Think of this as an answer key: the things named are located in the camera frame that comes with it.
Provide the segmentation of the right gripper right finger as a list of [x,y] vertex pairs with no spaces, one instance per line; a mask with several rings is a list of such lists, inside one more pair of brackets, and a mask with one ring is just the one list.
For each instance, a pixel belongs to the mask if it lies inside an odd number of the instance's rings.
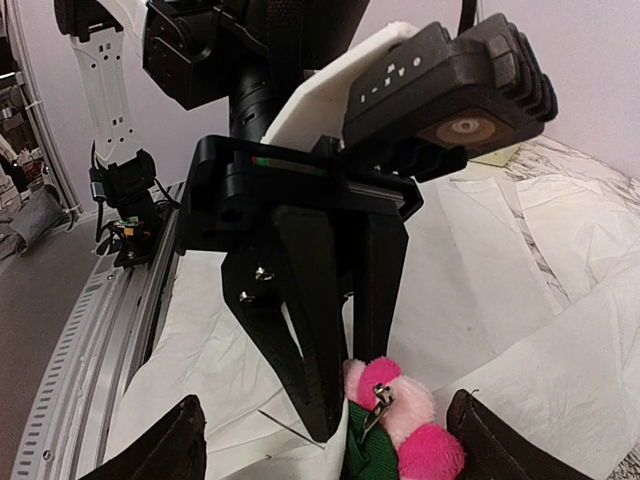
[[466,390],[454,394],[446,426],[466,454],[460,479],[590,479],[527,441]]

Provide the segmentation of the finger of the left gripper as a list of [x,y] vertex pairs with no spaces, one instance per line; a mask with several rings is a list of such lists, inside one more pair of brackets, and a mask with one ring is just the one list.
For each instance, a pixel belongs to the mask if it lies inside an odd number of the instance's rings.
[[365,362],[387,354],[409,236],[397,214],[368,214],[356,236],[353,353]]
[[223,261],[224,299],[311,438],[341,421],[344,329],[334,235],[325,213],[279,206]]

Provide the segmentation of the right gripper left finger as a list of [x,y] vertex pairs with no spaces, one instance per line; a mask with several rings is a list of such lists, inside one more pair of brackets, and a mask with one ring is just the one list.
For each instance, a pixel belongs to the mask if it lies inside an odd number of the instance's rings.
[[128,448],[82,480],[203,480],[205,425],[198,397],[188,395]]

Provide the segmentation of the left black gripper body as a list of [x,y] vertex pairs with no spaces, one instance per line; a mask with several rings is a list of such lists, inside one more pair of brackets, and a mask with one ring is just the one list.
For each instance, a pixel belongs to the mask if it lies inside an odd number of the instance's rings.
[[231,252],[269,211],[397,214],[424,204],[415,181],[367,166],[364,148],[320,156],[209,135],[196,146],[177,223],[177,252]]

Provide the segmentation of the pink flower brooch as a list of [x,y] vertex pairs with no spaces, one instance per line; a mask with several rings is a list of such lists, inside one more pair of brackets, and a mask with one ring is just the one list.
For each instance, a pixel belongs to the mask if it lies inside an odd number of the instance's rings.
[[349,423],[344,479],[455,479],[466,454],[435,423],[436,406],[419,381],[387,357],[344,365]]

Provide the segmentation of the white button shirt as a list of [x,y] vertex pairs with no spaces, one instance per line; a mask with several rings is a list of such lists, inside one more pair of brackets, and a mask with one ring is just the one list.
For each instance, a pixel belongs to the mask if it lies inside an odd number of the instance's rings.
[[[639,439],[639,209],[595,181],[545,175],[426,185],[410,219],[388,353],[445,410],[460,389],[595,478]],[[114,457],[179,400],[206,418],[210,479],[334,479],[275,373],[227,308],[223,257],[179,262],[166,324],[108,437]]]

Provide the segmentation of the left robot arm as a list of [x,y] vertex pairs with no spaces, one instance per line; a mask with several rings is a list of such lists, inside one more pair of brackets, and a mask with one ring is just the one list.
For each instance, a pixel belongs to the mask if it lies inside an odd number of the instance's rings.
[[342,308],[358,306],[359,353],[387,350],[406,221],[423,204],[382,162],[406,141],[309,150],[263,139],[295,89],[347,52],[363,1],[144,1],[142,24],[104,1],[58,1],[59,30],[81,46],[139,35],[142,65],[191,110],[229,102],[229,134],[196,146],[176,249],[220,252],[223,298],[274,370],[311,438],[337,431],[344,399]]

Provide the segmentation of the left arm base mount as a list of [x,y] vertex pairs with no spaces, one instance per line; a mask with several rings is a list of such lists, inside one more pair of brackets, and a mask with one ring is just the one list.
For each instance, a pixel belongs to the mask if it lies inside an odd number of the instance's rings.
[[141,149],[121,165],[103,167],[92,153],[89,176],[98,206],[97,252],[116,253],[116,267],[151,262],[171,213],[180,208],[159,183],[151,155]]

